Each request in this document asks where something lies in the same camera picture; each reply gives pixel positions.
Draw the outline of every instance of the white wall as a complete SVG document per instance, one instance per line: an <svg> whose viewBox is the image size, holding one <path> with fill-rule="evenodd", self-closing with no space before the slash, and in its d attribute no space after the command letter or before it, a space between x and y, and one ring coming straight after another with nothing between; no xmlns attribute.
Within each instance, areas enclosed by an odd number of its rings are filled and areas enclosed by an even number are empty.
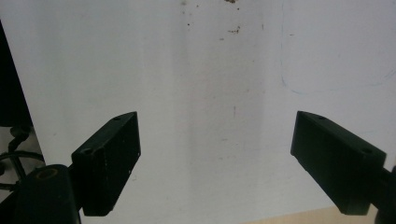
<svg viewBox="0 0 396 224"><path fill-rule="evenodd" d="M48 163L139 115L142 157L108 217L238 223L332 204L290 155L297 110L389 154L394 1L1 0Z"/></svg>

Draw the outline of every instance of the scuff mark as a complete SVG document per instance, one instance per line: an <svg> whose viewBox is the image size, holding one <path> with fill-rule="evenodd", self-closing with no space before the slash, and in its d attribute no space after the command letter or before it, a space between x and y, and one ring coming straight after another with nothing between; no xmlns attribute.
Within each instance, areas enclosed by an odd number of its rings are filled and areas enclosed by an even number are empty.
<svg viewBox="0 0 396 224"><path fill-rule="evenodd" d="M384 76L384 78L385 79L390 79L390 78L392 78L395 75L396 75L396 70L390 70L390 72L386 76Z"/></svg>
<svg viewBox="0 0 396 224"><path fill-rule="evenodd" d="M284 34L284 25L285 25L285 10L283 9L285 1L282 1L282 25L280 27L281 29L281 36L280 36L280 69L281 69L281 76L282 76L282 84L284 87L287 87L288 85L285 82L285 78L283 77L283 34Z"/></svg>
<svg viewBox="0 0 396 224"><path fill-rule="evenodd" d="M239 34L239 30L240 30L240 29L241 29L241 27L238 26L238 27L236 28L236 30L228 31L228 33Z"/></svg>

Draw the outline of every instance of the wall stain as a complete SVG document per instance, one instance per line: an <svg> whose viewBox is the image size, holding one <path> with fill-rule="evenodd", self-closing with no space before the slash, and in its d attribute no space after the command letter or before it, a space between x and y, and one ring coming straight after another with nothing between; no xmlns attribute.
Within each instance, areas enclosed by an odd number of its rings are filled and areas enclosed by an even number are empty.
<svg viewBox="0 0 396 224"><path fill-rule="evenodd" d="M236 28L236 30L233 30L233 31L228 31L229 33L232 33L232 34L239 34L239 30L241 29L241 27L240 26L238 26L237 28Z"/></svg>
<svg viewBox="0 0 396 224"><path fill-rule="evenodd" d="M392 69L392 70L390 70L390 72L386 76L384 76L384 78L385 79L390 79L390 78L392 78L395 75L396 75L396 70Z"/></svg>

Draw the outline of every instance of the black cable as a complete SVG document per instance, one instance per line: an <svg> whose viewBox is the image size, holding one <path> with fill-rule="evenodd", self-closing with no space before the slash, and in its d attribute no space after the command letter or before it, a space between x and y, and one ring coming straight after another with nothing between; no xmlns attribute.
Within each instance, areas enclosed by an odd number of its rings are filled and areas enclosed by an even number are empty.
<svg viewBox="0 0 396 224"><path fill-rule="evenodd" d="M5 189L5 190L9 190L9 191L12 191L12 190L14 190L15 189L15 185L13 185L13 184L2 184L2 183L0 183L0 189Z"/></svg>
<svg viewBox="0 0 396 224"><path fill-rule="evenodd" d="M44 161L43 155L40 155L35 152L28 152L28 151L14 151L14 152L6 152L0 155L0 161L6 159L18 159L18 158L30 158L35 159L38 161ZM18 187L18 184L2 184L0 183L0 189L5 189L9 191L13 191Z"/></svg>
<svg viewBox="0 0 396 224"><path fill-rule="evenodd" d="M35 152L28 152L28 151L14 151L14 152L5 152L0 155L0 161L10 158L31 158L38 161L44 161L43 155L40 155Z"/></svg>
<svg viewBox="0 0 396 224"><path fill-rule="evenodd" d="M29 126L14 126L10 129L12 136L15 138L12 139L8 144L8 152L14 152L17 150L18 146L24 142L30 133ZM17 176L19 180L22 180L26 177L26 172L23 169L22 163L19 158L11 158L11 163L17 172Z"/></svg>

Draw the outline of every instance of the black plastic bracket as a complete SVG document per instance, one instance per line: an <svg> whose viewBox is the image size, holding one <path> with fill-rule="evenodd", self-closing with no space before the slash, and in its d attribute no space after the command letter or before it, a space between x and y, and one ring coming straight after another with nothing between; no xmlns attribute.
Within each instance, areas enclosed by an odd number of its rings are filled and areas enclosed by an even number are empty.
<svg viewBox="0 0 396 224"><path fill-rule="evenodd" d="M0 222L77 224L81 207L86 216L105 216L139 157L136 112L117 116L72 154L70 167L45 166L26 176L0 203Z"/></svg>
<svg viewBox="0 0 396 224"><path fill-rule="evenodd" d="M291 155L346 215L375 205L396 219L396 172L383 168L386 153L320 115L299 111Z"/></svg>

